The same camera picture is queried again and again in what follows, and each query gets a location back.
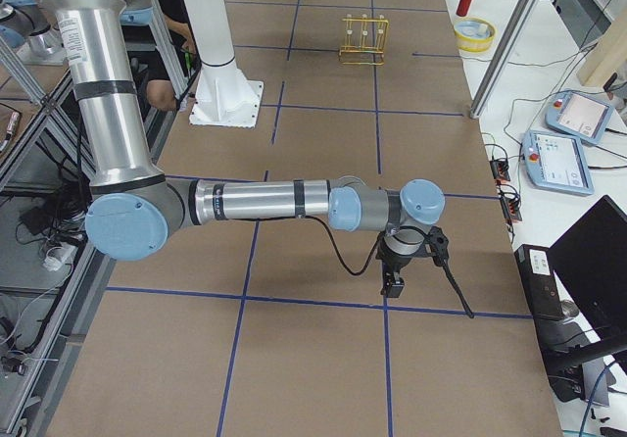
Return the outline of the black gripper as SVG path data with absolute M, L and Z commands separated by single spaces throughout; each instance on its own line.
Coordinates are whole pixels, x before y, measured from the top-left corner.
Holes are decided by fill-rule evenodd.
M 400 297 L 405 282 L 401 270 L 414 258 L 426 258 L 430 254 L 425 247 L 425 238 L 419 233 L 410 235 L 386 235 L 382 233 L 377 244 L 375 258 L 382 264 L 383 297 Z

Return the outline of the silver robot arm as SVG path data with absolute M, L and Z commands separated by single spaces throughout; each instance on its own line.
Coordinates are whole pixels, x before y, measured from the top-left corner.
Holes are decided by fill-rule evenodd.
M 376 233 L 382 294 L 398 297 L 414 258 L 448 266 L 437 222 L 442 190 L 415 179 L 398 191 L 360 179 L 210 183 L 168 180 L 153 163 L 121 30 L 124 13 L 150 19 L 151 0 L 40 0 L 57 19 L 96 171 L 85 227 L 91 243 L 119 261 L 157 253 L 179 229 L 211 221 L 313 219 L 327 231 Z

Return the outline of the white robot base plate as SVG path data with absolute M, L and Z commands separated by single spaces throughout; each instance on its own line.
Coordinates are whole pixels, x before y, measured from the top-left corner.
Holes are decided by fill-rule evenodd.
M 189 117 L 192 125 L 252 128 L 256 125 L 264 83 L 237 80 L 234 84 L 201 77 Z

